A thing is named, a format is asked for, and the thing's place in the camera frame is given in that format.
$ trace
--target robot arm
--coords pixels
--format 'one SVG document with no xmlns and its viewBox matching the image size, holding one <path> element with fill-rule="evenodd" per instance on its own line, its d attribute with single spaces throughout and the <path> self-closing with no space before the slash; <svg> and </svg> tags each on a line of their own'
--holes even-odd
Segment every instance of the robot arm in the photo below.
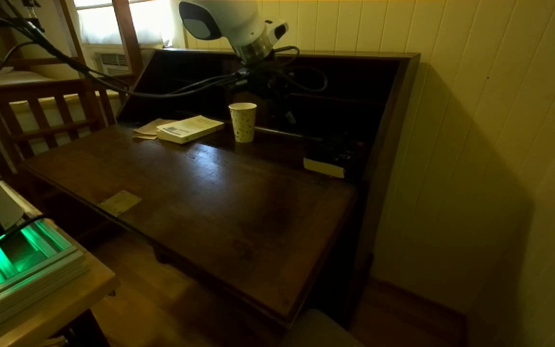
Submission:
<svg viewBox="0 0 555 347">
<path fill-rule="evenodd" d="M 271 25 L 258 17 L 254 0 L 181 0 L 185 29 L 200 38 L 225 36 L 244 65 L 262 61 L 285 34 L 287 25 Z"/>
</svg>

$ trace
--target wall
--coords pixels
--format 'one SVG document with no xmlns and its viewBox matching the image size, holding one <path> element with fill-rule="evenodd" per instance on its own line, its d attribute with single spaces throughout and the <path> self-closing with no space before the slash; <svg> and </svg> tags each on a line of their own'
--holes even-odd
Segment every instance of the wall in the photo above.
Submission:
<svg viewBox="0 0 555 347">
<path fill-rule="evenodd" d="M 532 225 L 514 237 L 470 314 L 472 347 L 555 347 L 555 162 L 534 198 Z"/>
<path fill-rule="evenodd" d="M 420 52 L 374 275 L 466 312 L 555 158 L 555 0 L 260 0 L 283 44 Z M 190 48 L 227 48 L 196 42 Z"/>
</svg>

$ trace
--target window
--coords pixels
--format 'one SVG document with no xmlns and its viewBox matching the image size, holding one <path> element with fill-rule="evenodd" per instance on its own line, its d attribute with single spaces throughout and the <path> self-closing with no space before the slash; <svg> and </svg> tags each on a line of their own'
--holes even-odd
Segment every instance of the window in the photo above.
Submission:
<svg viewBox="0 0 555 347">
<path fill-rule="evenodd" d="M 111 0 L 73 0 L 84 44 L 121 44 Z M 142 46 L 183 46 L 177 0 L 129 0 L 129 11 Z"/>
</svg>

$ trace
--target paper cup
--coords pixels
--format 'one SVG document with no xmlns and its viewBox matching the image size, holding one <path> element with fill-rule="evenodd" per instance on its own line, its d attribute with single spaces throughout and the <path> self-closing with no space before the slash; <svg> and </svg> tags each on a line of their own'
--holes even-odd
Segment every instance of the paper cup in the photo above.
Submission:
<svg viewBox="0 0 555 347">
<path fill-rule="evenodd" d="M 256 104 L 254 102 L 235 102 L 227 106 L 231 110 L 231 121 L 237 142 L 252 142 L 254 141 L 254 125 L 256 125 Z"/>
</svg>

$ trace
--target desk leg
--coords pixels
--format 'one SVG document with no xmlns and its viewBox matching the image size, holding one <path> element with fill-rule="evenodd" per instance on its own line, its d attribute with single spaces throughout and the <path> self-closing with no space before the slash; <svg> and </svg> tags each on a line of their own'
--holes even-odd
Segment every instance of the desk leg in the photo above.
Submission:
<svg viewBox="0 0 555 347">
<path fill-rule="evenodd" d="M 108 339 L 90 310 L 84 310 L 81 316 L 69 322 L 65 337 L 71 341 L 71 345 L 79 347 L 108 347 Z"/>
</svg>

